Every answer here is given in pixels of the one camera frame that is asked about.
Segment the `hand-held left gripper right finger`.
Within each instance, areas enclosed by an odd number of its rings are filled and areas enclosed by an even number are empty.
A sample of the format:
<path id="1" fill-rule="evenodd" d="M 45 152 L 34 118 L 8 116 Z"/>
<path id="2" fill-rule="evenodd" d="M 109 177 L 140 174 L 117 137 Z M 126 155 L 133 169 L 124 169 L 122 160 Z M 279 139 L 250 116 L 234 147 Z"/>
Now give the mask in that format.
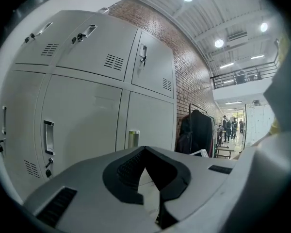
<path id="1" fill-rule="evenodd" d="M 155 147 L 145 147 L 145 168 L 156 186 L 159 221 L 147 233 L 218 232 L 223 223 L 212 201 L 235 163 L 193 157 Z"/>

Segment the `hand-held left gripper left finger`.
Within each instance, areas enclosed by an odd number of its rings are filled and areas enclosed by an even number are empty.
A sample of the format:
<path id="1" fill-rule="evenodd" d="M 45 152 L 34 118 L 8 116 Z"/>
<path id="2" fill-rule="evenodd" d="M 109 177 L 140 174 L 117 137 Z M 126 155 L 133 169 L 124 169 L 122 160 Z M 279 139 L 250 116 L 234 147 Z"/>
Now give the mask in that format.
<path id="1" fill-rule="evenodd" d="M 158 226 L 143 205 L 121 202 L 103 182 L 107 165 L 134 150 L 120 150 L 72 165 L 37 188 L 23 206 L 38 216 L 61 190 L 70 188 L 76 194 L 50 229 L 52 232 L 156 233 Z"/>

